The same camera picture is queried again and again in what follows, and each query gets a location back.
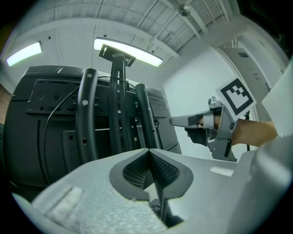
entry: bolt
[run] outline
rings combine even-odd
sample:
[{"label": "bolt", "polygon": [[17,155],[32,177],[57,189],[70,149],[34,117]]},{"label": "bolt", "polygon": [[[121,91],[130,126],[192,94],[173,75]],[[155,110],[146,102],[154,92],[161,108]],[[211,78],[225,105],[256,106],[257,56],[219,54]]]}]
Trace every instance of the bolt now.
[{"label": "bolt", "polygon": [[82,105],[83,105],[83,106],[86,106],[87,104],[88,104],[88,101],[87,101],[87,100],[83,100],[83,101],[82,101]]}]

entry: ceiling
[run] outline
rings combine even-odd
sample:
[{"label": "ceiling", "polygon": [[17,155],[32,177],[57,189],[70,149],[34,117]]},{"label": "ceiling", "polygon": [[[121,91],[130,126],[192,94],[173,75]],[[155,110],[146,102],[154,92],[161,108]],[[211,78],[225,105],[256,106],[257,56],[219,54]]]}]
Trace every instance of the ceiling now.
[{"label": "ceiling", "polygon": [[[191,6],[180,16],[180,3]],[[228,0],[40,0],[23,18],[6,47],[7,58],[19,49],[41,41],[43,53],[10,67],[17,83],[31,65],[93,67],[110,73],[111,63],[93,50],[96,37],[129,43],[163,59],[163,67],[192,38],[208,33],[207,25],[228,20]],[[137,80],[148,65],[141,61],[127,68]]]}]

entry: ceiling light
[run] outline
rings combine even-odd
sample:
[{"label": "ceiling light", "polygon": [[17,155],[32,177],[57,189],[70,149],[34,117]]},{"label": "ceiling light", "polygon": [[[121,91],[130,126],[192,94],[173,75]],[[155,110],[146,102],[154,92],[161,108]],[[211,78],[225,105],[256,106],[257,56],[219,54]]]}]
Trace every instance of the ceiling light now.
[{"label": "ceiling light", "polygon": [[26,59],[28,57],[31,57],[41,52],[42,52],[41,43],[37,42],[21,49],[20,51],[16,52],[14,55],[10,56],[7,59],[7,63],[11,67],[12,65],[18,63],[19,61],[22,61],[23,59]]},{"label": "ceiling light", "polygon": [[138,47],[134,47],[126,43],[122,43],[122,42],[107,39],[107,38],[102,38],[102,37],[96,38],[93,44],[93,48],[95,50],[101,50],[103,44],[119,49],[125,53],[128,53],[134,56],[136,59],[140,61],[146,62],[156,67],[160,66],[163,62],[161,58],[149,53],[148,51],[142,50]]}]

